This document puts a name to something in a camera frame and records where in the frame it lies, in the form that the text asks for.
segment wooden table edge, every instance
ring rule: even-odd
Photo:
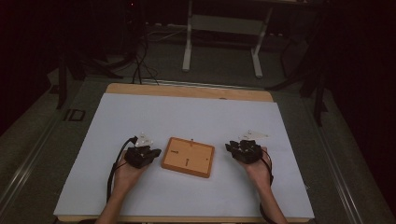
[[[207,87],[135,85],[124,83],[109,84],[107,86],[106,93],[160,95],[261,102],[274,101],[271,93],[268,91],[247,91]]]
[[[63,222],[78,222],[85,219],[96,219],[97,216],[58,216]],[[288,217],[289,223],[305,223],[308,217]],[[167,222],[167,223],[263,223],[262,217],[119,217],[120,222]]]

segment metal stand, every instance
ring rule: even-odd
[[[256,77],[262,77],[262,67],[259,59],[260,48],[271,18],[273,9],[267,11],[264,21],[242,20],[233,18],[213,17],[192,14],[192,0],[189,1],[189,15],[187,19],[187,42],[184,51],[183,72],[190,71],[191,64],[191,32],[195,30],[207,30],[215,32],[225,32],[243,35],[258,35],[256,46],[251,50],[254,72]]]

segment table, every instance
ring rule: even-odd
[[[268,22],[271,18],[274,5],[297,6],[297,7],[317,7],[317,1],[297,1],[297,0],[259,0],[258,3],[269,5],[266,16],[263,21],[257,20],[243,20],[236,18],[225,18],[217,16],[197,15],[192,11],[192,0],[189,0],[188,19],[187,19],[187,42],[184,52],[182,70],[184,72],[190,71],[191,63],[191,33],[194,30],[206,30],[242,35],[256,35],[257,44],[251,49],[251,57],[256,77],[262,77],[262,66],[260,64],[259,52],[262,47],[262,41],[265,37],[265,32],[268,27]]]
[[[106,203],[111,163],[123,142],[141,131],[154,140],[153,148],[165,149],[171,136],[213,145],[212,174],[206,179],[162,169],[162,154],[128,196],[120,221],[262,222],[258,195],[224,146],[247,126],[270,135],[265,145],[275,167],[273,190],[288,221],[314,217],[269,92],[128,84],[108,86],[54,214],[61,221],[97,217]]]

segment wooden board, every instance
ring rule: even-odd
[[[273,102],[268,91],[247,91],[215,89],[203,87],[175,87],[175,86],[153,86],[112,83],[108,85],[106,93],[133,94],[133,95],[161,95],[192,98],[209,98],[224,100],[262,101]]]
[[[214,152],[215,148],[210,145],[171,137],[161,167],[209,178]]]

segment floor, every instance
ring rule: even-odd
[[[264,77],[257,79],[246,45],[208,43],[199,34],[193,39],[191,70],[182,72],[183,35],[148,36],[147,54],[141,64],[144,84],[263,91],[285,80],[279,57],[287,41],[282,37],[265,38],[260,52]],[[0,176],[6,181],[0,184],[4,192],[0,223],[62,223],[55,221],[52,212],[101,96],[111,82],[131,82],[135,68],[132,63],[116,69],[116,74],[124,76],[121,80],[87,69],[89,75],[84,81],[69,80],[68,101],[63,109],[55,109],[58,96],[47,92],[1,136]],[[272,94],[314,209],[316,218],[309,223],[395,223],[332,93],[325,92],[328,111],[322,113],[323,126],[319,127],[312,116],[314,96],[301,98],[300,86],[296,83]],[[64,120],[67,109],[85,110],[86,116],[80,122]],[[21,177],[19,188],[12,191],[9,184],[15,174],[21,174],[22,166],[29,169]]]

